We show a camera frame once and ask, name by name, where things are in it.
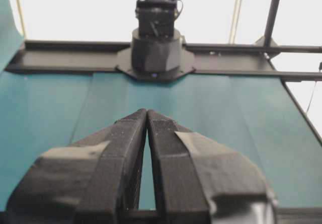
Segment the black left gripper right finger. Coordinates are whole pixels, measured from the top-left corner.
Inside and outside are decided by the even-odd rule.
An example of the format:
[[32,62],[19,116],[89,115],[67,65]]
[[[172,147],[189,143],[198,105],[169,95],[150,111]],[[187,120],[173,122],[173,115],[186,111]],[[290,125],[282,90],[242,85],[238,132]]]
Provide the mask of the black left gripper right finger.
[[276,223],[277,198],[249,158],[147,113],[156,207],[167,223]]

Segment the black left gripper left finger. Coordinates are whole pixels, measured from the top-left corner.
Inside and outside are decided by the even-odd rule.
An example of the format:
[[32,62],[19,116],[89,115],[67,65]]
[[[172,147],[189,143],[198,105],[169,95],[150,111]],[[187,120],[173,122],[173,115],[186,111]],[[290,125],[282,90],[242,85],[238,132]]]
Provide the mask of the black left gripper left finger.
[[41,154],[10,195],[6,223],[116,223],[125,190],[139,184],[145,109]]

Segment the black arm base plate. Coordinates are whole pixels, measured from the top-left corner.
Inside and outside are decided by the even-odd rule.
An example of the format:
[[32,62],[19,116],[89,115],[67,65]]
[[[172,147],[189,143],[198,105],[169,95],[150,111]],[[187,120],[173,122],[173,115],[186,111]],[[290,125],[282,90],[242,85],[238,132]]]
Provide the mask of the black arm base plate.
[[141,44],[117,53],[116,69],[144,82],[172,82],[193,73],[195,56],[181,44]]

